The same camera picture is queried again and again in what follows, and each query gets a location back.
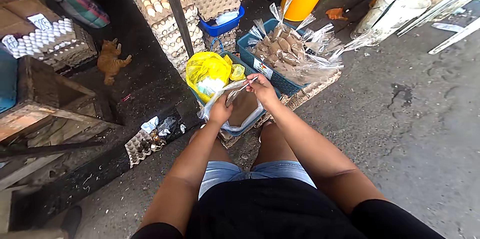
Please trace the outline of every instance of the white bucket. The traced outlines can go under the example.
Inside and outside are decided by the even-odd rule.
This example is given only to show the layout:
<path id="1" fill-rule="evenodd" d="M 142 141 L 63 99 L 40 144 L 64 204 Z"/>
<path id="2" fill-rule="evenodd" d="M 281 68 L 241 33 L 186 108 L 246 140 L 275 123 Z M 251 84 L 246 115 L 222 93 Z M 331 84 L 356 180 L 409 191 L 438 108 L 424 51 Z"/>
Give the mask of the white bucket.
<path id="1" fill-rule="evenodd" d="M 392 33 L 405 25 L 413 18 L 422 15 L 430 7 L 430 0 L 398 0 L 392 5 L 388 12 L 378 21 L 387 7 L 395 0 L 378 0 L 375 6 L 370 9 L 360 21 L 355 30 L 350 34 L 355 39 L 370 29 L 375 30 L 375 40 L 369 46 L 378 45 Z"/>

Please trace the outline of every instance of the concrete floor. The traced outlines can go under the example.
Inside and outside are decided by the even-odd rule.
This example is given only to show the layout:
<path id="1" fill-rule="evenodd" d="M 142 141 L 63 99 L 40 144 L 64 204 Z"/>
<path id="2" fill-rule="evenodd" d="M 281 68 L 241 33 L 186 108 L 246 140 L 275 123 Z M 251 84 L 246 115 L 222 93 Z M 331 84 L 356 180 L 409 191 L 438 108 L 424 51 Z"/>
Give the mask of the concrete floor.
<path id="1" fill-rule="evenodd" d="M 424 25 L 344 54 L 339 81 L 296 113 L 388 199 L 447 238 L 474 239 L 480 237 L 480 31 L 440 54 L 427 53 L 451 35 Z M 258 131 L 229 149 L 245 170 L 256 157 Z M 191 133 L 79 202 L 83 219 L 75 238 L 134 233 Z"/>

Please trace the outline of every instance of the denim shorts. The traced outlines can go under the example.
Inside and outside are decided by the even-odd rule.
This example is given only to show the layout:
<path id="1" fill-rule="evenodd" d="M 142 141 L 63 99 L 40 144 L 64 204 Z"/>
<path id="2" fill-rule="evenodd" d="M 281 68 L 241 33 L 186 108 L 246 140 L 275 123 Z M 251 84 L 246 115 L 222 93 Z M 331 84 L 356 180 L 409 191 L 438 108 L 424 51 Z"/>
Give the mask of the denim shorts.
<path id="1" fill-rule="evenodd" d="M 314 182 L 298 161 L 279 160 L 265 162 L 252 167 L 249 172 L 243 172 L 237 165 L 230 162 L 209 161 L 201 181 L 198 199 L 208 189 L 219 183 L 279 177 L 297 179 L 315 187 Z"/>

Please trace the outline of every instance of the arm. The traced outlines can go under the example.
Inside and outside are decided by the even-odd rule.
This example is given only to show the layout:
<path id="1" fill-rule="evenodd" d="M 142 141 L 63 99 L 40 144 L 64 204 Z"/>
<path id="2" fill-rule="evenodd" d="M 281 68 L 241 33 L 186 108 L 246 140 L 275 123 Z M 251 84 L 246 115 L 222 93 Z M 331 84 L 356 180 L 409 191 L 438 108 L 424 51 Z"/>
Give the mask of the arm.
<path id="1" fill-rule="evenodd" d="M 226 98 L 221 96 L 212 106 L 210 120 L 173 163 L 145 213 L 139 229 L 148 224 L 163 222 L 171 224 L 185 235 L 192 207 L 198 200 L 198 191 L 207 169 L 213 143 L 220 127 L 232 113 L 232 105 L 225 107 Z"/>
<path id="2" fill-rule="evenodd" d="M 288 145 L 315 186 L 350 213 L 367 199 L 385 199 L 373 183 L 335 145 L 283 105 L 270 82 L 261 74 L 251 74 L 248 91 L 255 92 L 265 109 L 271 113 Z"/>

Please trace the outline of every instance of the yellow plastic bag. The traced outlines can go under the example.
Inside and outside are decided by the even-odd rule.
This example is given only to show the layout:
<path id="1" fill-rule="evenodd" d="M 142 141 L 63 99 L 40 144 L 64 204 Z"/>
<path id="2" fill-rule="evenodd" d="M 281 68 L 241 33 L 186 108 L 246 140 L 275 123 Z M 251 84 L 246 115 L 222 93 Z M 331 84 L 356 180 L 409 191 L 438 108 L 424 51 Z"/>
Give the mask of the yellow plastic bag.
<path id="1" fill-rule="evenodd" d="M 245 67 L 241 64 L 232 64 L 230 79 L 233 81 L 245 79 Z"/>
<path id="2" fill-rule="evenodd" d="M 221 79 L 225 85 L 229 83 L 232 61 L 228 58 L 222 58 L 215 52 L 197 52 L 187 62 L 185 69 L 188 86 L 192 88 L 202 101 L 207 103 L 212 95 L 201 93 L 197 88 L 197 82 L 207 77 L 211 79 Z"/>

